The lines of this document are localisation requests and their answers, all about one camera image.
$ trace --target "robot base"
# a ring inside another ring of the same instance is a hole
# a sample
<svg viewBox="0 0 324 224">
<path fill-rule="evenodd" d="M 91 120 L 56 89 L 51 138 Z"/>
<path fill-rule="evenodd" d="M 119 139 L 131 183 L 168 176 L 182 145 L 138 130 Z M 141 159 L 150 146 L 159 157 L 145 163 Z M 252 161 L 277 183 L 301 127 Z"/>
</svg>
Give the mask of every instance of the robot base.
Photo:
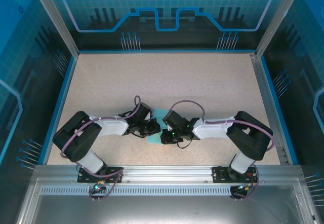
<svg viewBox="0 0 324 224">
<path fill-rule="evenodd" d="M 258 181 L 256 171 L 254 167 L 249 167 L 246 173 L 237 174 L 237 179 L 233 179 L 228 172 L 228 167 L 213 167 L 213 183 L 251 183 L 251 178 L 248 176 L 248 173 L 252 174 L 253 182 Z"/>
<path fill-rule="evenodd" d="M 119 170 L 122 170 L 122 167 L 106 167 L 106 168 L 102 168 L 99 172 L 97 172 L 98 175 L 108 175 L 114 172 L 117 172 Z M 105 178 L 105 182 L 106 183 L 114 183 L 117 179 L 118 174 L 110 177 L 110 178 Z M 122 177 L 121 176 L 118 180 L 117 183 L 122 182 Z M 83 168 L 80 168 L 79 170 L 79 174 L 77 177 L 77 182 L 83 182 L 83 183 L 97 183 L 98 181 L 102 180 L 103 178 L 100 177 L 94 177 L 90 174 L 88 174 L 87 172 L 84 171 Z"/>
</svg>

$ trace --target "blue printed backdrop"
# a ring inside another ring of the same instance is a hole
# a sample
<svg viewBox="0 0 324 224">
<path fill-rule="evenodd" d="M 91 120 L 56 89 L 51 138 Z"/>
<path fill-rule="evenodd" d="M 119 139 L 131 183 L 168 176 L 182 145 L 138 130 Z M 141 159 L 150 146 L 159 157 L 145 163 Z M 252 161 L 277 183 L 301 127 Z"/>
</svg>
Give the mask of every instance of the blue printed backdrop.
<svg viewBox="0 0 324 224">
<path fill-rule="evenodd" d="M 167 47 L 161 42 L 166 37 L 174 42 L 173 48 L 219 49 L 220 38 L 221 43 L 226 39 L 233 43 L 224 49 L 233 49 L 235 39 L 239 39 L 236 48 L 253 49 L 280 1 L 54 0 L 81 49 L 121 49 L 119 39 L 127 32 L 140 35 L 142 48 L 147 49 Z"/>
<path fill-rule="evenodd" d="M 323 167 L 324 0 L 294 0 L 265 52 L 299 163 Z"/>
<path fill-rule="evenodd" d="M 0 0 L 0 14 L 0 216 L 14 223 L 71 54 L 39 0 Z"/>
</svg>

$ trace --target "metal plate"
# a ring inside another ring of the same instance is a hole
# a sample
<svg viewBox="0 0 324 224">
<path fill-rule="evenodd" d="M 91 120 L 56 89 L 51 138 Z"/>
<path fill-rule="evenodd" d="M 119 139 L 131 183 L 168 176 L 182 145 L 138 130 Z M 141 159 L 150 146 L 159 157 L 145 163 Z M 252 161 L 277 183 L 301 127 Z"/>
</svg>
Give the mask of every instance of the metal plate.
<svg viewBox="0 0 324 224">
<path fill-rule="evenodd" d="M 251 178 L 247 176 L 247 173 L 251 173 L 252 175 L 256 175 L 256 171 L 254 167 L 249 167 L 247 172 L 242 175 L 243 177 L 239 179 L 239 181 L 234 181 L 230 178 L 229 173 L 227 171 L 228 167 L 213 167 L 212 174 L 213 174 L 213 183 L 250 183 Z M 257 182 L 257 176 L 253 177 L 253 182 Z"/>
<path fill-rule="evenodd" d="M 122 167 L 108 167 L 106 169 L 105 174 L 111 174 L 111 173 L 117 172 L 117 171 L 122 170 L 122 169 L 123 169 Z M 117 179 L 117 176 L 118 176 L 118 174 L 116 174 L 116 175 L 114 175 L 114 176 L 112 176 L 112 177 L 110 177 L 108 179 L 105 179 L 106 183 L 114 183 L 116 181 L 116 179 Z M 121 176 L 117 182 L 122 182 L 122 177 L 123 176 Z M 103 178 L 91 176 L 86 171 L 84 171 L 83 168 L 80 168 L 79 174 L 78 174 L 78 177 L 77 177 L 77 182 L 97 183 L 98 181 L 100 181 L 102 179 Z"/>
<path fill-rule="evenodd" d="M 111 186 L 94 196 L 104 196 Z M 88 196 L 92 186 L 43 186 L 40 194 L 51 196 Z M 113 196 L 230 196 L 229 186 L 116 186 Z"/>
</svg>

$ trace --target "work surface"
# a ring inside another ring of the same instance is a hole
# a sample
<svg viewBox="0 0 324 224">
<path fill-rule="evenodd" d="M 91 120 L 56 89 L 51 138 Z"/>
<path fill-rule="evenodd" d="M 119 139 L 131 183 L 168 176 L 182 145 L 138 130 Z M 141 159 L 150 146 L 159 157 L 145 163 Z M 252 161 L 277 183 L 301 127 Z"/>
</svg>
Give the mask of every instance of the work surface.
<svg viewBox="0 0 324 224">
<path fill-rule="evenodd" d="M 59 128 L 79 110 L 98 117 L 132 110 L 135 95 L 159 109 L 169 109 L 179 100 L 197 101 L 206 119 L 243 110 L 268 125 L 249 54 L 80 54 Z M 189 120 L 201 117 L 194 104 L 182 103 L 174 110 Z M 92 150 L 108 165 L 228 165 L 238 152 L 229 139 L 194 141 L 181 150 L 133 135 L 99 137 Z M 54 145 L 48 164 L 72 164 L 59 153 Z M 257 164 L 279 164 L 276 149 Z"/>
</svg>

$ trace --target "cable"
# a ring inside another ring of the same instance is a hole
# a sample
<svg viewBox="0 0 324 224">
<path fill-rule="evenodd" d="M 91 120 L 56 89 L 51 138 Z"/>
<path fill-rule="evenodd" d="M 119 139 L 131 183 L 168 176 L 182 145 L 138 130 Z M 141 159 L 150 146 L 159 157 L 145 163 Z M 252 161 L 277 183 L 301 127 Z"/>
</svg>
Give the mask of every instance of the cable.
<svg viewBox="0 0 324 224">
<path fill-rule="evenodd" d="M 268 131 L 264 130 L 263 128 L 255 125 L 255 124 L 251 124 L 249 122 L 245 122 L 245 121 L 242 121 L 242 120 L 223 120 L 223 121 L 217 121 L 217 122 L 208 122 L 208 121 L 205 121 L 205 123 L 206 124 L 226 124 L 226 123 L 244 124 L 244 125 L 250 126 L 252 128 L 255 128 L 255 129 L 261 131 L 262 133 L 264 133 L 266 136 L 268 136 L 270 138 L 270 140 L 271 140 L 271 146 L 269 148 L 267 148 L 266 152 L 268 152 L 269 150 L 271 150 L 275 146 L 274 137 Z"/>
<path fill-rule="evenodd" d="M 119 173 L 118 176 L 117 176 L 117 178 L 116 178 L 116 180 L 115 180 L 115 182 L 113 183 L 112 187 L 111 187 L 110 190 L 108 191 L 108 193 L 107 193 L 105 196 L 103 196 L 103 197 L 101 197 L 101 198 L 98 198 L 99 201 L 100 201 L 100 200 L 103 200 L 103 199 L 105 199 L 105 198 L 107 198 L 107 197 L 111 194 L 112 190 L 115 188 L 115 186 L 116 186 L 116 184 L 117 184 L 117 182 L 119 181 L 119 179 L 120 179 L 121 176 L 122 176 L 122 174 Z M 92 195 L 93 190 L 94 190 L 94 189 L 91 189 L 91 190 L 90 190 L 90 192 L 89 192 L 89 197 L 90 197 L 91 199 L 95 200 L 95 198 L 93 198 L 93 195 Z"/>
<path fill-rule="evenodd" d="M 135 133 L 132 133 L 132 135 L 134 135 L 134 136 L 136 136 L 136 137 L 139 137 L 139 138 L 142 138 L 142 139 L 144 139 L 145 137 L 143 137 L 143 136 L 140 136 L 140 135 L 138 135 L 138 134 L 135 134 Z"/>
<path fill-rule="evenodd" d="M 269 150 L 271 150 L 272 148 L 274 148 L 275 146 L 275 140 L 274 137 L 266 130 L 262 129 L 261 127 L 255 125 L 255 124 L 251 124 L 249 122 L 245 122 L 245 121 L 241 121 L 241 120 L 223 120 L 223 121 L 216 121 L 216 122 L 209 122 L 205 119 L 205 109 L 203 108 L 203 106 L 201 106 L 198 102 L 192 101 L 192 100 L 181 100 L 181 101 L 177 101 L 176 103 L 174 103 L 169 111 L 171 111 L 177 104 L 182 103 L 182 102 L 190 102 L 193 104 L 196 104 L 197 106 L 199 106 L 202 110 L 202 116 L 201 119 L 204 121 L 205 124 L 226 124 L 226 123 L 239 123 L 239 124 L 244 124 L 247 126 L 250 126 L 252 128 L 255 128 L 259 131 L 261 131 L 262 133 L 264 133 L 265 135 L 267 135 L 270 140 L 271 140 L 271 146 L 269 148 L 267 148 L 266 152 L 268 152 Z"/>
<path fill-rule="evenodd" d="M 247 173 L 247 176 L 250 177 L 250 179 L 251 179 L 251 185 L 253 185 L 253 175 L 251 173 Z"/>
<path fill-rule="evenodd" d="M 259 175 L 259 170 L 258 170 L 257 166 L 256 166 L 255 164 L 252 164 L 251 166 L 254 166 L 255 171 L 256 171 L 256 173 L 257 173 L 257 177 L 258 177 L 258 178 L 257 178 L 258 180 L 257 180 L 257 182 L 256 182 L 256 185 L 255 185 L 254 189 L 252 190 L 252 192 L 251 192 L 248 196 L 239 195 L 239 194 L 234 194 L 234 195 L 238 195 L 238 196 L 243 196 L 245 200 L 251 198 L 251 197 L 254 195 L 254 193 L 256 192 L 256 190 L 257 190 L 258 187 L 259 187 L 259 182 L 260 182 L 260 180 L 259 180 L 260 175 Z"/>
<path fill-rule="evenodd" d="M 116 175 L 116 174 L 118 174 L 118 173 L 123 173 L 123 169 L 121 169 L 121 170 L 118 170 L 118 171 L 113 172 L 113 173 L 111 173 L 111 174 L 107 174 L 107 175 L 98 175 L 98 174 L 92 173 L 91 171 L 89 171 L 87 168 L 85 168 L 85 167 L 82 166 L 81 164 L 79 164 L 79 163 L 77 163 L 77 164 L 78 164 L 80 167 L 82 167 L 83 170 L 84 170 L 85 172 L 87 172 L 88 174 L 90 174 L 91 176 L 99 177 L 99 178 L 112 177 L 112 176 L 114 176 L 114 175 Z"/>
<path fill-rule="evenodd" d="M 126 117 L 122 117 L 122 118 L 117 118 L 117 117 L 102 117 L 102 118 L 96 118 L 96 119 L 92 119 L 88 122 L 86 122 L 85 124 L 83 124 L 72 136 L 71 138 L 69 138 L 69 140 L 67 141 L 67 143 L 64 145 L 64 147 L 62 148 L 61 150 L 61 157 L 63 158 L 67 158 L 65 155 L 64 155 L 64 151 L 66 150 L 66 148 L 71 144 L 71 142 L 74 140 L 74 138 L 82 131 L 84 130 L 87 126 L 89 126 L 91 123 L 93 122 L 96 122 L 96 121 L 99 121 L 101 119 L 116 119 L 116 120 L 123 120 L 123 119 L 129 119 L 130 117 L 132 117 L 139 109 L 140 105 L 141 105 L 141 98 L 140 96 L 135 96 L 134 98 L 134 103 L 135 105 L 137 106 L 136 109 L 133 111 L 133 113 L 129 114 L 128 116 Z"/>
<path fill-rule="evenodd" d="M 186 146 L 184 146 L 184 147 L 181 147 L 180 145 L 179 145 L 179 142 L 177 142 L 177 146 L 180 148 L 180 149 L 186 149 L 190 144 L 192 143 L 192 140 L 189 142 L 189 144 L 188 145 L 186 145 Z"/>
</svg>

